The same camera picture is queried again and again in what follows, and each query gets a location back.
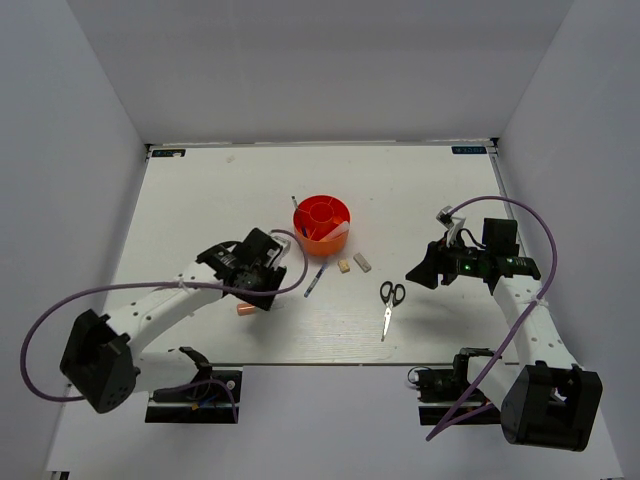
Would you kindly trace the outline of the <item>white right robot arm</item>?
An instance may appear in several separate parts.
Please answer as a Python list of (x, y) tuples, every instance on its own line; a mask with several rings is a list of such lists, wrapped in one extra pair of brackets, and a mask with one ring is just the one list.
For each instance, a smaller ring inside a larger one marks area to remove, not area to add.
[(514, 220), (487, 218), (482, 240), (466, 245), (464, 220), (447, 215), (445, 236), (429, 243), (423, 261), (407, 280), (435, 289), (464, 276), (489, 288), (506, 323), (518, 361), (494, 356), (489, 348), (463, 348), (448, 369), (415, 368), (408, 381), (423, 404), (454, 402), (459, 396), (492, 404), (508, 443), (580, 452), (589, 442), (602, 396), (597, 373), (586, 371), (566, 349), (542, 289), (535, 261), (519, 254)]

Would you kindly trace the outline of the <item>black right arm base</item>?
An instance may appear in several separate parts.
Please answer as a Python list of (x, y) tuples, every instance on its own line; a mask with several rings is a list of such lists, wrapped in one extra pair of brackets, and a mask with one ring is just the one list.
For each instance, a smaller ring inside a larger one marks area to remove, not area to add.
[[(418, 412), (421, 426), (435, 426), (450, 406), (460, 397), (469, 385), (467, 367), (471, 358), (491, 357), (493, 351), (479, 348), (462, 348), (454, 356), (451, 366), (435, 368), (415, 366), (407, 372), (407, 382), (418, 392)], [(474, 390), (473, 394), (458, 408), (456, 416), (464, 415), (489, 405), (487, 397)], [(498, 425), (500, 412), (492, 406), (458, 425)]]

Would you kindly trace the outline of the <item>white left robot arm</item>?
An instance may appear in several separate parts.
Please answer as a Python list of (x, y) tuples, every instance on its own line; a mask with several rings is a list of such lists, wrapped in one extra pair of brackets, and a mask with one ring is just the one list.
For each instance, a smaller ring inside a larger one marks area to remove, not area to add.
[(198, 254), (167, 287), (103, 315), (82, 313), (64, 350), (62, 373), (98, 413), (142, 391), (178, 387), (188, 398), (202, 398), (212, 378), (203, 354), (191, 347), (148, 353), (146, 347), (222, 299), (228, 288), (236, 298), (269, 310), (286, 274), (280, 262), (290, 246), (283, 236), (255, 228), (241, 242), (219, 243)]

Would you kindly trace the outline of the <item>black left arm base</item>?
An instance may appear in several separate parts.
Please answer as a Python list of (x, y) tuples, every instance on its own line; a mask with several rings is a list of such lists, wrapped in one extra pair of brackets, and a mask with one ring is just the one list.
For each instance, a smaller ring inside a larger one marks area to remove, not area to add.
[(154, 391), (147, 424), (236, 424), (239, 420), (242, 369), (201, 369), (188, 388)]

